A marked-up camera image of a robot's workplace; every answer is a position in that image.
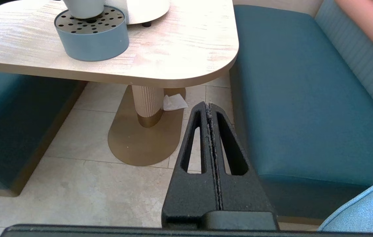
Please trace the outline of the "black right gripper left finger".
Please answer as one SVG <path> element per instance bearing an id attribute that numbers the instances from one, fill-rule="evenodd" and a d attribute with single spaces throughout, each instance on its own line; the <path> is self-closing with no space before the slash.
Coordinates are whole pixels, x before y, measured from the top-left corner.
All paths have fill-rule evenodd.
<path id="1" fill-rule="evenodd" d="M 167 194 L 161 209 L 163 228 L 198 228 L 202 217 L 219 209 L 209 107 L 200 102 L 191 110 Z M 195 130 L 200 130 L 201 173 L 188 173 Z"/>

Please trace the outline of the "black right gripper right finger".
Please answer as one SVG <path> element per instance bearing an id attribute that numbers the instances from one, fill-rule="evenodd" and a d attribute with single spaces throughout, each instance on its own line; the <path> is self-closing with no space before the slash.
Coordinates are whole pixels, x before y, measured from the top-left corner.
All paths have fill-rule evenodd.
<path id="1" fill-rule="evenodd" d="M 217 210 L 209 229 L 278 230 L 276 214 L 223 109 L 209 103 Z"/>

